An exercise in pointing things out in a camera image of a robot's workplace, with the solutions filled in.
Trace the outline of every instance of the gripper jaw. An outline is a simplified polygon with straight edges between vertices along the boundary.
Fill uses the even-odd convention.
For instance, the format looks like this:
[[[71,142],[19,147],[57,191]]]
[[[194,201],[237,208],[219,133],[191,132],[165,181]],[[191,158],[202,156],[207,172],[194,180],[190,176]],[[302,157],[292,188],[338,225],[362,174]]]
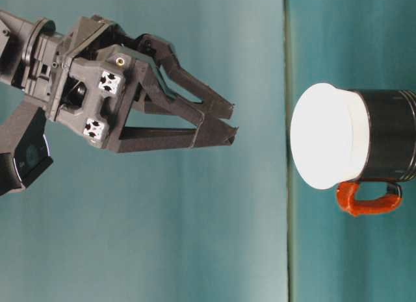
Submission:
[[[196,101],[166,84],[161,70]],[[0,81],[25,93],[0,126],[0,195],[28,187],[51,163],[46,120],[115,153],[231,145],[234,106],[184,70],[172,44],[151,34],[128,37],[101,16],[71,31],[0,11]],[[193,129],[126,127],[131,110],[180,117]]]

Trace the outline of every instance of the red mug handle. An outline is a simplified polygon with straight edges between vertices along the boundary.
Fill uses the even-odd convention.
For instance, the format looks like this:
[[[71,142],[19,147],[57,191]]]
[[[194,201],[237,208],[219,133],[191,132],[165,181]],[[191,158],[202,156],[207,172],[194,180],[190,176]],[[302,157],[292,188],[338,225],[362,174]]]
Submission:
[[[356,200],[359,182],[342,182],[337,189],[340,208],[352,216],[383,214],[391,212],[402,202],[402,188],[396,183],[387,183],[387,192],[375,200]]]

